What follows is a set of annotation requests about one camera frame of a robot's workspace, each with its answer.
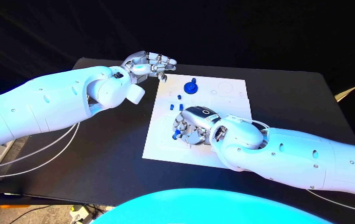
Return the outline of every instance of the white cable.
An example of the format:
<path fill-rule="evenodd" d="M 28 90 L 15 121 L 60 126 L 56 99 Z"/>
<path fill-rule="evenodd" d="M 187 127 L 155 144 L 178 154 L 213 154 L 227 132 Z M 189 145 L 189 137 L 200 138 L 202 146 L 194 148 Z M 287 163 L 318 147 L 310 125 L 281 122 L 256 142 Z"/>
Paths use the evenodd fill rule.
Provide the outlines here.
<path fill-rule="evenodd" d="M 318 196 L 318 195 L 317 195 L 316 193 L 313 193 L 308 189 L 305 189 L 305 190 L 307 190 L 313 195 L 316 195 L 317 197 L 320 197 L 321 199 L 324 199 L 326 201 L 328 201 L 328 202 L 331 202 L 331 203 L 334 203 L 334 204 L 337 204 L 337 205 L 340 205 L 340 206 L 343 206 L 343 207 L 350 208 L 350 209 L 355 210 L 353 207 L 350 207 L 350 206 L 347 206 L 347 205 L 343 205 L 341 203 L 337 203 L 337 202 L 331 201 L 330 199 L 327 199 L 327 198 Z"/>
<path fill-rule="evenodd" d="M 8 161 L 8 162 L 4 163 L 4 164 L 0 164 L 0 167 L 4 166 L 4 165 L 7 165 L 7 164 L 11 164 L 11 163 L 15 162 L 15 161 L 23 160 L 25 157 L 34 155 L 36 153 L 38 153 L 40 151 L 43 151 L 47 147 L 50 147 L 50 146 L 51 146 L 51 145 L 53 145 L 53 144 L 54 144 L 54 143 L 66 136 L 66 134 L 72 131 L 75 125 L 76 125 L 76 124 L 72 125 L 70 129 L 67 130 L 67 132 L 62 135 L 62 137 L 60 137 L 53 143 L 50 143 L 47 146 L 44 146 L 41 149 L 38 149 L 37 151 L 34 151 L 34 152 L 30 153 L 28 155 L 25 155 L 25 156 L 23 156 L 23 157 L 20 157 L 20 158 L 17 158 L 17 159 Z"/>
<path fill-rule="evenodd" d="M 246 118 L 240 118 L 240 117 L 238 117 L 238 116 L 235 116 L 238 119 L 240 119 L 240 120 L 245 120 L 245 121 L 251 121 L 251 122 L 253 122 L 253 123 L 258 123 L 264 128 L 269 128 L 269 126 L 265 124 L 265 123 L 262 123 L 262 122 L 259 122 L 259 121 L 256 121 L 256 120 L 252 120 L 252 119 L 246 119 Z"/>
<path fill-rule="evenodd" d="M 41 166 L 44 166 L 50 161 L 53 161 L 53 160 L 56 159 L 56 157 L 60 155 L 60 153 L 64 151 L 66 147 L 69 146 L 69 144 L 70 144 L 70 142 L 72 142 L 72 139 L 73 139 L 73 137 L 75 137 L 75 134 L 76 134 L 76 132 L 77 132 L 77 128 L 79 128 L 79 123 L 77 123 L 77 126 L 76 126 L 76 129 L 75 129 L 75 132 L 73 132 L 73 135 L 72 135 L 72 138 L 70 138 L 69 143 L 66 144 L 66 146 L 63 147 L 63 149 L 60 150 L 60 152 L 56 154 L 56 156 L 54 156 L 49 161 L 46 161 L 43 164 L 40 164 L 38 166 L 36 166 L 34 168 L 31 168 L 31 169 L 28 169 L 28 170 L 25 170 L 25 171 L 21 171 L 21 172 L 14 173 L 14 174 L 0 175 L 0 178 L 1 178 L 1 177 L 8 177 L 8 176 L 14 176 L 14 175 L 18 175 L 18 174 L 24 174 L 24 173 L 30 172 L 31 170 L 34 170 L 34 169 L 40 168 Z"/>

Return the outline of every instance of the black table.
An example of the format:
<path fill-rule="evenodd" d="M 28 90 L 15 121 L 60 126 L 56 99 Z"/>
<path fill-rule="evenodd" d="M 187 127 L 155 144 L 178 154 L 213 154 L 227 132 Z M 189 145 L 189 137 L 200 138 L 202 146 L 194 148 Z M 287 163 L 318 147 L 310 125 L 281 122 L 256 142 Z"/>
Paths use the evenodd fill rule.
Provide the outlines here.
<path fill-rule="evenodd" d="M 119 63 L 82 58 L 75 69 L 96 65 L 113 66 Z M 193 65 L 178 65 L 174 74 L 243 79 L 255 120 L 271 127 L 298 130 L 347 144 L 355 143 L 355 135 L 320 74 Z M 251 172 L 141 159 L 157 84 L 155 78 L 148 78 L 139 84 L 145 95 L 138 105 L 125 100 L 116 108 L 99 112 L 85 120 L 62 155 L 30 173 L 4 178 L 0 181 L 0 192 L 70 202 L 118 205 L 161 190 L 210 188 L 278 201 L 333 222 L 355 219 L 353 210 Z M 49 144 L 64 131 L 66 129 L 33 135 L 20 155 Z M 46 152 L 15 163 L 8 173 L 23 171 L 49 160 L 69 138 L 70 136 Z M 352 194 L 324 191 L 316 193 L 355 206 Z M 17 204 L 31 203 L 18 199 Z"/>

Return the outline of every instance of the robotic hand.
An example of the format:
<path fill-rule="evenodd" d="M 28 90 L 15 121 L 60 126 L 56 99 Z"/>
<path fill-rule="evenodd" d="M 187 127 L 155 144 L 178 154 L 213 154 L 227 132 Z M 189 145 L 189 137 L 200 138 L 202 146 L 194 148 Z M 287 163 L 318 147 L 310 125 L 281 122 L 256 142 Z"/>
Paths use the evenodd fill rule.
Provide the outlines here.
<path fill-rule="evenodd" d="M 248 121 L 259 123 L 258 130 Z M 251 171 L 292 187 L 355 193 L 355 146 L 206 107 L 189 107 L 173 122 L 173 139 L 210 145 L 233 171 Z"/>
<path fill-rule="evenodd" d="M 139 51 L 121 66 L 96 66 L 41 76 L 0 95 L 0 145 L 28 134 L 69 127 L 126 98 L 138 103 L 147 76 L 165 82 L 174 70 L 168 57 Z"/>

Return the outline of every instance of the white paper sheet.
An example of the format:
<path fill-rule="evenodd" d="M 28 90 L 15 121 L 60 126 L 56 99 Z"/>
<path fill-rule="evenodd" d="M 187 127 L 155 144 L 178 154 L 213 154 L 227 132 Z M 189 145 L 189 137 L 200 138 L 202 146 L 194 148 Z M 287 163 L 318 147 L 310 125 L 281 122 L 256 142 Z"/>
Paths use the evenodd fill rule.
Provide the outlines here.
<path fill-rule="evenodd" d="M 197 92 L 187 94 L 183 91 L 183 85 L 190 82 L 191 78 L 196 78 Z M 180 113 L 180 104 L 183 104 L 183 109 L 190 106 L 204 106 L 217 112 L 220 117 L 232 114 L 251 119 L 245 81 L 167 74 L 167 82 L 158 83 L 145 137 L 142 158 L 226 168 L 210 151 L 209 145 L 191 146 L 178 139 L 171 139 L 171 124 Z"/>

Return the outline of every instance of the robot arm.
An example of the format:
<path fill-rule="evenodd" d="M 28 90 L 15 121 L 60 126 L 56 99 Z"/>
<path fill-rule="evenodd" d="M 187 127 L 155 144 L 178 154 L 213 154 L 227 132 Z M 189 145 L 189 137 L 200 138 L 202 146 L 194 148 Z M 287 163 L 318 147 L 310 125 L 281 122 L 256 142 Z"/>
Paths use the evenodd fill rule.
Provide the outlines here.
<path fill-rule="evenodd" d="M 0 145 L 28 134 L 69 127 L 126 98 L 138 103 L 147 76 L 165 82 L 176 61 L 139 51 L 121 66 L 90 67 L 41 76 L 0 95 Z"/>
<path fill-rule="evenodd" d="M 204 107 L 189 107 L 178 116 L 174 138 L 196 145 L 190 135 L 204 129 L 204 144 L 233 171 L 251 171 L 297 188 L 355 193 L 353 145 L 292 130 L 259 131 L 242 118 L 220 118 Z M 190 130 L 178 131 L 181 122 Z"/>

